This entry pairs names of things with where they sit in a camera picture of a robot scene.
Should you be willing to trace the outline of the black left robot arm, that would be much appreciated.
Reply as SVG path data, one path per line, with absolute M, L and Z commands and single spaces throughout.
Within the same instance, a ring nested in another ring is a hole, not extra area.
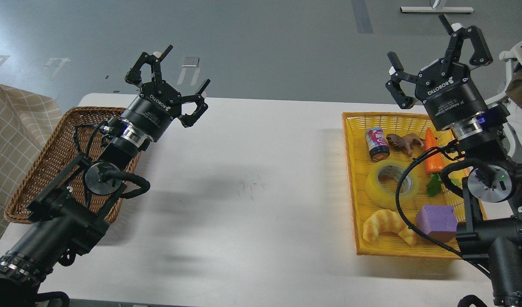
M 0 257 L 0 307 L 35 307 L 38 302 L 69 305 L 60 291 L 39 288 L 55 264 L 71 266 L 89 253 L 109 229 L 105 220 L 120 199 L 145 194 L 150 183 L 126 167 L 150 143 L 157 142 L 173 120 L 191 127 L 208 109 L 203 93 L 183 96 L 162 76 L 160 64 L 173 50 L 142 53 L 127 72 L 126 83 L 139 89 L 132 103 L 117 117 L 91 125 L 85 150 L 72 137 L 77 155 L 27 206 L 30 230 Z

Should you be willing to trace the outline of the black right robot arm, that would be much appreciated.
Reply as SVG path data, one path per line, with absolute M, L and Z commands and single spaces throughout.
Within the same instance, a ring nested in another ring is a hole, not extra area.
M 522 164 L 514 162 L 501 143 L 509 112 L 499 99 L 485 101 L 471 79 L 470 66 L 493 62 L 481 29 L 451 25 L 444 14 L 439 19 L 450 36 L 444 57 L 411 75 L 398 56 L 389 52 L 392 71 L 386 89 L 401 109 L 422 103 L 436 130 L 450 130 L 454 136 L 446 146 L 429 148 L 415 159 L 398 187 L 428 157 L 457 152 L 440 176 L 446 189 L 464 201 L 465 220 L 459 222 L 456 235 L 459 250 L 414 226 L 401 209 L 399 191 L 395 193 L 397 210 L 415 233 L 485 274 L 497 307 L 522 307 Z M 467 39 L 474 48 L 469 65 L 459 61 Z

